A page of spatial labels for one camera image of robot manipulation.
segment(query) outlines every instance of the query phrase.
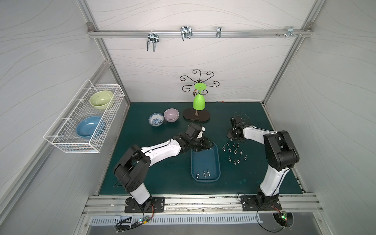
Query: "wooden stand base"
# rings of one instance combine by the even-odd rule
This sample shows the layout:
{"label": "wooden stand base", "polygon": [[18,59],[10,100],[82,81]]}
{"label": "wooden stand base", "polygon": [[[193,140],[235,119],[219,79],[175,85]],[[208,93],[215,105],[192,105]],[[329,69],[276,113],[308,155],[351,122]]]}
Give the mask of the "wooden stand base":
{"label": "wooden stand base", "polygon": [[208,121],[210,119],[210,113],[205,109],[197,111],[194,108],[188,108],[183,111],[183,117],[188,120]]}

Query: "green bowl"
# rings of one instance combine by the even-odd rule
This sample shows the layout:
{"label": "green bowl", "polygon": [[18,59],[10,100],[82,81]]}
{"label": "green bowl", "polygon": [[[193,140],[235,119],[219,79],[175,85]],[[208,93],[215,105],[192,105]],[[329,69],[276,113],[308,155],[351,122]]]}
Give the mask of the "green bowl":
{"label": "green bowl", "polygon": [[99,91],[90,97],[89,102],[93,108],[105,110],[107,106],[111,108],[114,104],[114,100],[111,101],[113,96],[114,94],[111,91]]}

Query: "blue tray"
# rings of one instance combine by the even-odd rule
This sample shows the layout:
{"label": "blue tray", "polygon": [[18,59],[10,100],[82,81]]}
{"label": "blue tray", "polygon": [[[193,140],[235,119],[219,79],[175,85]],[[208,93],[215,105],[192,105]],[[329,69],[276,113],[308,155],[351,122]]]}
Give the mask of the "blue tray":
{"label": "blue tray", "polygon": [[191,150],[191,175],[194,180],[200,183],[210,183],[217,181],[221,176],[221,167],[219,165],[218,147],[214,144],[211,149],[206,149],[200,152]]}

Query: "white wire basket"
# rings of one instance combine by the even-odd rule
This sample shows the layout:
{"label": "white wire basket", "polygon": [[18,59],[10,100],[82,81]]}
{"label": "white wire basket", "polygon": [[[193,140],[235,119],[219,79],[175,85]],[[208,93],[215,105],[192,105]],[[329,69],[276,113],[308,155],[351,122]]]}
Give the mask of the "white wire basket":
{"label": "white wire basket", "polygon": [[[78,91],[43,137],[65,153],[99,153],[124,99],[124,93],[118,84],[93,85],[90,80],[85,84],[89,87],[82,87],[81,93]],[[99,91],[111,91],[114,94],[105,110],[95,109],[89,102],[90,97]],[[77,125],[91,116],[101,117],[99,125],[90,139],[81,138],[76,132]]]}

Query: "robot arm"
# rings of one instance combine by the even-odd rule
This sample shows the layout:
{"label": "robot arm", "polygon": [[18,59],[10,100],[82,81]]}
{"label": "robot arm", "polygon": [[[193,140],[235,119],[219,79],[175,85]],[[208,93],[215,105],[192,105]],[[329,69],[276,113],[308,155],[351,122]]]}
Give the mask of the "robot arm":
{"label": "robot arm", "polygon": [[170,140],[150,147],[132,145],[114,168],[114,174],[125,190],[138,204],[147,207],[151,196],[144,185],[149,167],[166,158],[185,153],[190,149],[201,151],[213,147],[213,143],[203,136],[205,128],[191,123],[186,132],[173,136]]}
{"label": "robot arm", "polygon": [[278,198],[279,187],[283,179],[295,163],[299,161],[299,155],[295,145],[287,131],[279,132],[263,130],[242,121],[240,116],[230,119],[232,128],[227,137],[245,142],[251,139],[265,146],[268,170],[260,185],[257,196],[259,204],[268,203]]}

